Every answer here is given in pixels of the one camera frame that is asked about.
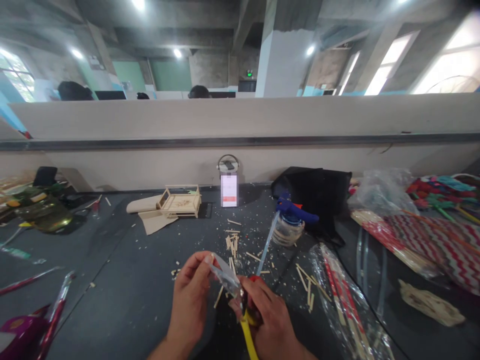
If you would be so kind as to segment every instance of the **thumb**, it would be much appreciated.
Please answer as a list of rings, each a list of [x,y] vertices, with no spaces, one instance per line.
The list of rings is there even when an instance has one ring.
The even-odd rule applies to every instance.
[[[191,288],[195,293],[201,293],[204,290],[208,290],[210,287],[210,271],[210,265],[205,261],[202,261],[190,282]]]

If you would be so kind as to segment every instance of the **green wall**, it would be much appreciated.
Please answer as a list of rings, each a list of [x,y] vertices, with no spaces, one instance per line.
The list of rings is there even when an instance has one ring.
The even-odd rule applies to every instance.
[[[142,93],[145,89],[145,81],[140,70],[140,65],[136,61],[113,61],[116,76],[121,82],[130,82],[133,91]]]
[[[188,60],[152,61],[151,71],[158,91],[190,91],[192,88]]]

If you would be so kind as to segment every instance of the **metal rail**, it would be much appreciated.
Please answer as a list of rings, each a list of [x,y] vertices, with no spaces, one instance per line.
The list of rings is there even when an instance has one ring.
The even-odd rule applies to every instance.
[[[431,133],[349,136],[195,137],[112,140],[11,140],[0,141],[0,151],[87,151],[172,148],[232,148],[252,146],[454,144],[480,143],[480,133]]]

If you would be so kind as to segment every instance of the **glue gun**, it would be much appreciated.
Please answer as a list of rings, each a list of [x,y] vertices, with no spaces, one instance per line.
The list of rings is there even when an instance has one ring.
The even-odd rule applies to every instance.
[[[317,215],[311,214],[299,208],[296,204],[289,200],[290,194],[288,192],[284,192],[278,198],[276,203],[276,210],[280,212],[282,215],[291,216],[295,215],[300,220],[303,220],[307,224],[316,223],[319,221],[319,217]]]

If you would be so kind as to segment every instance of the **cardboard piece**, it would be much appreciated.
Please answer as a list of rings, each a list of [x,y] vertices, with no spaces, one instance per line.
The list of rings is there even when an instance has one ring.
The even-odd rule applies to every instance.
[[[140,216],[140,219],[143,221],[147,235],[153,234],[168,224],[173,223],[175,220],[178,220],[178,216],[166,217],[162,214],[161,210],[139,212],[138,216]]]
[[[126,212],[129,214],[132,213],[142,213],[142,212],[150,212],[152,210],[159,210],[160,205],[158,204],[162,195],[146,197],[144,199],[135,200],[129,203],[126,206]]]

